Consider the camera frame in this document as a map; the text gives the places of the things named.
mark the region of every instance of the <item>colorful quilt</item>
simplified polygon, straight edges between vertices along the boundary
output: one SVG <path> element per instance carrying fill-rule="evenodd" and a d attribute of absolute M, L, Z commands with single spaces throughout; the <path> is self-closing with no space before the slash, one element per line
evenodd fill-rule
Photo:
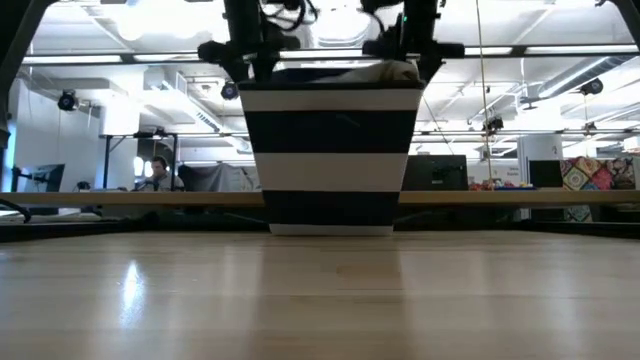
<path fill-rule="evenodd" d="M 578 157 L 560 161 L 564 188 L 572 191 L 635 189 L 633 159 L 597 160 Z M 565 211 L 565 219 L 591 222 L 589 206 L 574 206 Z"/>

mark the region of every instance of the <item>person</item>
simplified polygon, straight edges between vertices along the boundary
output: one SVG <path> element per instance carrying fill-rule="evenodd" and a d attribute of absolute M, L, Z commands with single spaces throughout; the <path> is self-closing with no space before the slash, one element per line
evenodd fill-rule
<path fill-rule="evenodd" d="M 145 179 L 138 187 L 139 191 L 171 191 L 171 173 L 167 171 L 167 159 L 162 156 L 154 156 L 151 159 L 153 175 Z M 175 176 L 174 191 L 183 191 L 184 182 Z"/>

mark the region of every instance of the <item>white stripe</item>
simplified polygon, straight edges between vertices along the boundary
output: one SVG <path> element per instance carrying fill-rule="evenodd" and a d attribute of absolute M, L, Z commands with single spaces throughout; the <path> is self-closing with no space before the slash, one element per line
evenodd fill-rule
<path fill-rule="evenodd" d="M 271 224 L 274 235 L 282 236 L 391 236 L 393 226 L 286 225 Z"/>
<path fill-rule="evenodd" d="M 242 107 L 251 111 L 417 111 L 422 90 L 273 90 L 240 92 Z"/>
<path fill-rule="evenodd" d="M 254 154 L 263 190 L 400 191 L 407 154 Z"/>

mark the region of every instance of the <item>ceiling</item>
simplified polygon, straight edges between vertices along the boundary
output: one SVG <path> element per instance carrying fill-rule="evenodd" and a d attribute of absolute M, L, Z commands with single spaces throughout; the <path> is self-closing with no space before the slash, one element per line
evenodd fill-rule
<path fill-rule="evenodd" d="M 304 26 L 295 34 L 305 48 L 331 47 L 350 43 L 359 46 L 364 38 L 377 35 L 377 25 L 358 14 L 359 1 L 313 0 L 321 11 L 321 20 Z M 479 0 L 483 46 L 513 45 L 603 45 L 631 44 L 629 34 L 617 8 L 611 3 L 594 7 L 590 1 L 574 0 Z M 442 19 L 436 26 L 441 42 L 461 42 L 479 46 L 475 0 L 449 0 L 441 9 Z M 395 21 L 401 7 L 379 12 L 387 25 Z M 64 1 L 51 6 L 33 39 L 29 55 L 42 54 L 139 54 L 193 52 L 199 44 L 214 39 L 228 40 L 223 19 L 222 0 L 187 3 L 183 0 L 138 0 L 136 7 L 101 5 L 99 0 Z M 599 121 L 599 129 L 624 129 L 640 125 L 635 107 L 640 104 L 633 94 L 640 90 L 640 59 L 631 58 L 620 66 L 598 74 L 604 83 L 599 95 L 582 95 L 567 91 L 550 99 L 535 102 L 535 109 L 520 101 L 550 80 L 572 76 L 598 57 L 537 57 L 448 60 L 425 91 L 420 106 L 417 131 L 480 130 L 485 102 L 489 116 L 500 115 L 505 129 L 580 129 L 587 121 Z M 314 66 L 308 62 L 304 66 Z M 158 93 L 148 84 L 139 92 L 126 82 L 132 74 L 160 69 L 167 78 L 178 74 L 186 82 L 179 99 Z M 165 126 L 169 131 L 207 132 L 193 116 L 196 108 L 221 123 L 225 131 L 246 132 L 239 100 L 224 101 L 219 95 L 226 74 L 209 64 L 180 65 L 112 65 L 112 66 L 48 66 L 33 68 L 48 79 L 105 78 L 130 89 L 130 95 L 141 101 L 144 111 L 141 126 Z M 477 155 L 479 136 L 416 137 L 432 153 Z M 589 141 L 588 146 L 611 147 L 624 136 L 605 136 Z M 496 142 L 513 146 L 517 137 L 497 137 Z M 565 139 L 568 145 L 582 143 L 584 137 Z M 220 139 L 185 139 L 185 147 L 231 147 Z"/>

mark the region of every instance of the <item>table surface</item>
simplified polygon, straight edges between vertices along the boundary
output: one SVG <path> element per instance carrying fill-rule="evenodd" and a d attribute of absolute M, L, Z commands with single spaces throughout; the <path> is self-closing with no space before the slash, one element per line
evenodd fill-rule
<path fill-rule="evenodd" d="M 215 193 L 0 193 L 23 205 L 227 205 L 263 206 L 259 192 Z M 407 191 L 403 205 L 583 205 L 640 203 L 640 191 Z"/>
<path fill-rule="evenodd" d="M 1 359 L 637 359 L 640 248 L 523 232 L 0 245 Z"/>

